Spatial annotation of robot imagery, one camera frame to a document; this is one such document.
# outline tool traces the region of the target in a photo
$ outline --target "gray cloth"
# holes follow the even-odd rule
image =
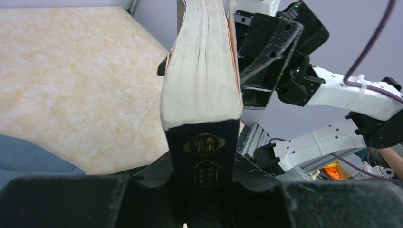
[[[27,175],[85,175],[77,166],[26,140],[0,134],[0,190]]]
[[[386,169],[388,168],[391,169],[388,162],[386,162],[386,160],[382,157],[382,155],[378,152],[378,150],[372,147],[368,148],[367,153],[364,157],[364,161],[366,161],[372,167],[379,165]],[[393,177],[393,179],[400,180],[400,178],[396,174]]]

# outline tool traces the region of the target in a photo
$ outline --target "beige marble surface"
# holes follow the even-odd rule
[[[87,174],[151,163],[166,53],[121,7],[0,9],[0,134]]]

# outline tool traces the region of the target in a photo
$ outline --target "dark blue book spine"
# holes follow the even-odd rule
[[[232,183],[240,120],[187,124],[165,132],[177,181],[186,190]]]

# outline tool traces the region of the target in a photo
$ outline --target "purple cable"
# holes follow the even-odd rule
[[[285,139],[281,138],[271,138],[267,144],[270,144],[272,141],[277,140],[277,141],[285,141]]]
[[[352,81],[349,81],[348,79],[353,74],[353,72],[355,70],[357,70],[358,66],[361,64],[361,62],[363,61],[365,56],[368,54],[368,52],[371,50],[372,46],[378,39],[379,35],[382,33],[382,30],[385,28],[385,25],[388,22],[391,14],[392,14],[392,11],[394,9],[394,6],[396,5],[396,2],[397,2],[396,0],[389,0],[385,13],[384,13],[381,21],[379,22],[378,27],[375,29],[375,32],[371,36],[371,39],[368,41],[364,50],[361,52],[360,56],[357,58],[357,60],[354,62],[354,64],[351,66],[351,68],[347,71],[346,75],[344,76],[344,78],[343,78],[344,84],[346,84],[348,86],[358,87],[358,88],[361,88],[363,86],[363,84],[361,84],[361,83],[352,82]],[[398,101],[399,103],[403,104],[403,97],[401,97],[401,96],[395,95],[387,90],[378,88],[373,85],[367,85],[366,88],[369,90],[378,92],[382,95],[385,95],[385,96],[387,96],[391,99],[394,99],[394,100]]]
[[[282,139],[282,138],[271,138],[268,143],[271,143],[274,140],[286,141],[285,139]],[[339,159],[340,161],[346,163],[347,165],[351,166],[352,168],[354,168],[354,169],[362,172],[363,174],[366,174],[366,175],[368,175],[368,176],[370,176],[370,177],[372,177],[374,179],[379,179],[379,180],[383,180],[383,181],[389,181],[389,182],[392,182],[392,183],[395,183],[395,184],[403,184],[403,180],[394,180],[394,179],[389,179],[389,178],[385,178],[385,177],[376,176],[375,174],[367,172],[367,171],[359,168],[358,166],[352,164],[351,162],[349,162],[346,159],[342,158],[340,155],[337,155],[335,153],[331,153],[330,155],[332,155],[333,157],[335,157],[335,158]]]

